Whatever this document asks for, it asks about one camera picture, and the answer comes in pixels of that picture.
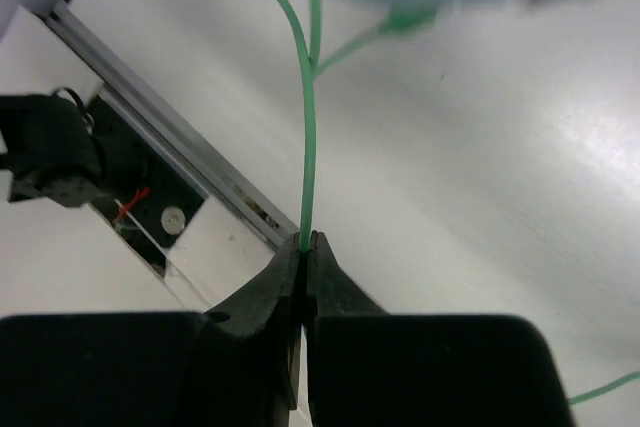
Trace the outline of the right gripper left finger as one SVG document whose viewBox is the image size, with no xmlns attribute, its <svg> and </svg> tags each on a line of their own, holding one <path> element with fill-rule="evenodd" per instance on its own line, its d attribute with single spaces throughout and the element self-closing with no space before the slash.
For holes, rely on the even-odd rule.
<svg viewBox="0 0 640 427">
<path fill-rule="evenodd" d="M 285 426 L 298 406 L 298 240 L 205 312 L 1 322 L 5 426 Z"/>
</svg>

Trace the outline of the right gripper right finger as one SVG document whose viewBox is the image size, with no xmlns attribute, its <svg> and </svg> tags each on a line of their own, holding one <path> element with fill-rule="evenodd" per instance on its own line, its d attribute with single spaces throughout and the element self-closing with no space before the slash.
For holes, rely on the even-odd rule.
<svg viewBox="0 0 640 427">
<path fill-rule="evenodd" d="M 308 399 L 317 426 L 571 426 L 540 331 L 502 314 L 391 314 L 323 233 L 306 261 Z"/>
</svg>

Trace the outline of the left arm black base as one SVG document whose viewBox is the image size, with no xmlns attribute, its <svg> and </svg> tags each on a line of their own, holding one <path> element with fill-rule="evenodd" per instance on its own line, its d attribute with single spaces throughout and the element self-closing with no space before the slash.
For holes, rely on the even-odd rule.
<svg viewBox="0 0 640 427">
<path fill-rule="evenodd" d="M 83 102 L 68 87 L 4 94 L 2 170 L 10 203 L 47 199 L 85 205 L 160 276 L 169 250 L 204 198 L 99 96 Z"/>
</svg>

